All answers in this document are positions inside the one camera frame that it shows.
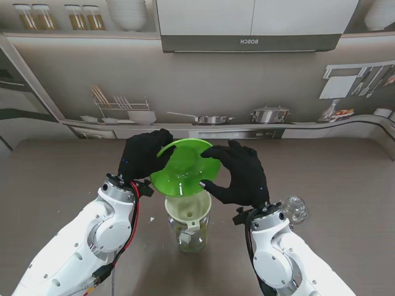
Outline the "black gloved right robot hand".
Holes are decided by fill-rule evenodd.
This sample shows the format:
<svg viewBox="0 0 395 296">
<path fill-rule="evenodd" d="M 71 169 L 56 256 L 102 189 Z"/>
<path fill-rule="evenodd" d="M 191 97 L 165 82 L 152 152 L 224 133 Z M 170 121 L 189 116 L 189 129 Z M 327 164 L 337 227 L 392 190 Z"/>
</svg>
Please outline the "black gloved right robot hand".
<svg viewBox="0 0 395 296">
<path fill-rule="evenodd" d="M 208 179 L 200 181 L 201 187 L 223 204 L 260 208 L 270 202 L 266 175 L 254 149 L 230 139 L 227 146 L 212 146 L 202 152 L 201 157 L 219 160 L 230 172 L 227 188 Z"/>
</svg>

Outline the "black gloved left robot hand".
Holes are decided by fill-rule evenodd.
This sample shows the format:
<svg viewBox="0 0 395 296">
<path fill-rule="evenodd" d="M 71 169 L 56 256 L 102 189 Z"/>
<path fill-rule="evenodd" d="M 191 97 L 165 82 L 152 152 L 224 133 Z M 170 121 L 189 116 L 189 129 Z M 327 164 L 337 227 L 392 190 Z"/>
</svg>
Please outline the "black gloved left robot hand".
<svg viewBox="0 0 395 296">
<path fill-rule="evenodd" d="M 123 150 L 118 176 L 126 183 L 130 183 L 162 170 L 172 156 L 175 146 L 169 147 L 160 156 L 157 154 L 172 142 L 173 135 L 167 129 L 130 137 Z"/>
</svg>

